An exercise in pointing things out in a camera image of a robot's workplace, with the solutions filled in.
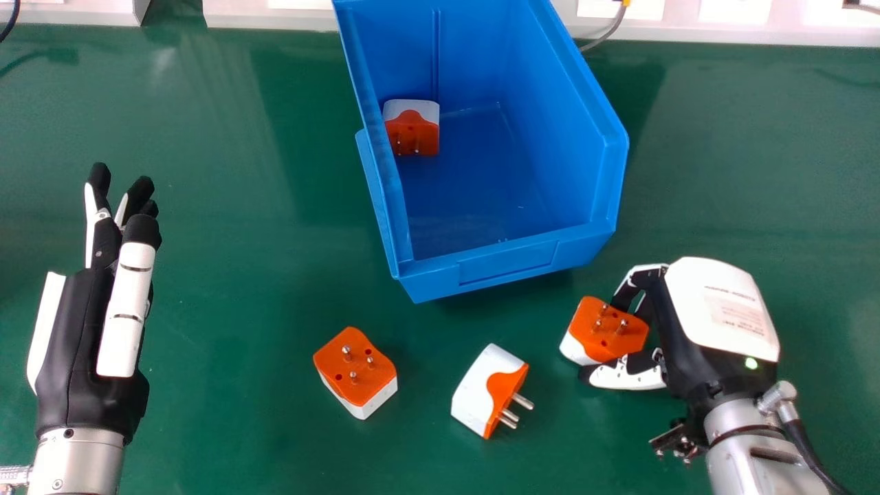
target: orange and white plug adapter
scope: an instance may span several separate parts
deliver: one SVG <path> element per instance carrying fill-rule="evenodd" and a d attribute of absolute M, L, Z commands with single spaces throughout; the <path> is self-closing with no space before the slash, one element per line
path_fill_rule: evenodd
<path fill-rule="evenodd" d="M 382 106 L 385 130 L 395 155 L 440 152 L 440 105 L 431 100 L 388 100 Z"/>
<path fill-rule="evenodd" d="M 498 423 L 516 430 L 519 416 L 508 409 L 516 402 L 528 410 L 535 404 L 521 396 L 529 365 L 495 344 L 489 344 L 467 370 L 452 395 L 452 417 L 488 440 Z"/>
<path fill-rule="evenodd" d="M 641 351 L 648 323 L 587 296 L 577 305 L 559 351 L 578 365 L 598 365 Z"/>
<path fill-rule="evenodd" d="M 312 359 L 324 385 L 358 419 L 370 417 L 397 392 L 394 363 L 355 327 L 345 328 Z"/>

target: blue storage container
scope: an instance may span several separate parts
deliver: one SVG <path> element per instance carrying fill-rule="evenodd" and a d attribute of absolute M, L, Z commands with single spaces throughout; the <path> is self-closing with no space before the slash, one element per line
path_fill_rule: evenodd
<path fill-rule="evenodd" d="M 617 224 L 627 133 L 548 0 L 334 0 L 385 254 L 414 302 L 583 265 Z M 440 104 L 395 157 L 382 105 Z"/>

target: robotic hand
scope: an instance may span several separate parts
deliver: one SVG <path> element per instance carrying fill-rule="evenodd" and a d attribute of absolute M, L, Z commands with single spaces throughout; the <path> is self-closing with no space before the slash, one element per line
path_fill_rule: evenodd
<path fill-rule="evenodd" d="M 690 464 L 705 454 L 717 495 L 849 493 L 818 461 L 795 409 L 794 386 L 776 382 L 780 344 L 751 275 L 704 258 L 639 265 L 610 308 L 586 319 L 601 329 L 606 310 L 631 324 L 653 323 L 660 347 L 599 364 L 569 329 L 560 350 L 583 365 L 578 376 L 594 387 L 667 387 L 686 402 L 686 417 L 650 441 L 658 456 L 671 451 Z M 603 344 L 611 337 L 597 336 Z"/>
<path fill-rule="evenodd" d="M 152 270 L 162 243 L 149 177 L 106 199 L 110 171 L 95 164 L 85 183 L 85 269 L 49 272 L 27 359 L 37 395 L 33 466 L 0 468 L 0 493 L 117 492 L 122 453 L 147 407 L 150 384 L 137 369 Z"/>

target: plug pin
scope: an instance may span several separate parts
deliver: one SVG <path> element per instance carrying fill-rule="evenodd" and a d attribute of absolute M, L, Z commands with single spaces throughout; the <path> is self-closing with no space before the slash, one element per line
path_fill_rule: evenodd
<path fill-rule="evenodd" d="M 516 429 L 517 429 L 517 424 L 514 423 L 513 421 L 510 421 L 509 419 L 507 419 L 507 418 L 504 417 L 504 416 L 499 417 L 499 418 L 498 418 L 498 421 L 501 421 L 502 424 L 504 424 L 505 426 L 507 426 L 507 427 L 510 428 L 511 430 L 516 430 Z"/>
<path fill-rule="evenodd" d="M 525 408 L 528 409 L 528 410 L 533 410 L 533 409 L 535 409 L 535 403 L 533 403 L 532 401 L 526 399 L 525 397 L 521 396 L 520 394 L 514 394 L 514 395 L 513 395 L 513 400 L 514 400 L 514 402 L 516 402 L 517 404 L 519 404 L 519 405 L 525 407 Z"/>
<path fill-rule="evenodd" d="M 510 421 L 513 421 L 514 423 L 519 423 L 519 416 L 517 416 L 516 414 L 510 412 L 509 410 L 502 409 L 502 410 L 501 410 L 501 413 L 502 413 L 504 416 L 506 416 L 507 419 L 509 419 Z"/>

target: green table surface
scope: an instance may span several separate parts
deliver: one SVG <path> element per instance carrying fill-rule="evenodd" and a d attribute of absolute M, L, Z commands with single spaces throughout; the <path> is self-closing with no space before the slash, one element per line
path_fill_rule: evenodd
<path fill-rule="evenodd" d="M 708 493 L 703 461 L 648 448 L 683 403 L 588 389 L 557 351 L 583 295 L 681 255 L 754 275 L 821 458 L 876 491 L 880 51 L 609 42 L 588 61 L 632 140 L 617 233 L 590 266 L 416 306 L 385 263 L 336 34 L 208 30 L 162 0 L 143 29 L 17 27 L 0 45 L 0 462 L 32 459 L 40 290 L 82 265 L 82 182 L 103 160 L 114 201 L 153 177 L 165 237 L 122 493 Z M 366 422 L 312 365 L 346 325 L 400 374 Z M 449 409 L 490 342 L 531 364 L 536 407 L 484 441 Z"/>

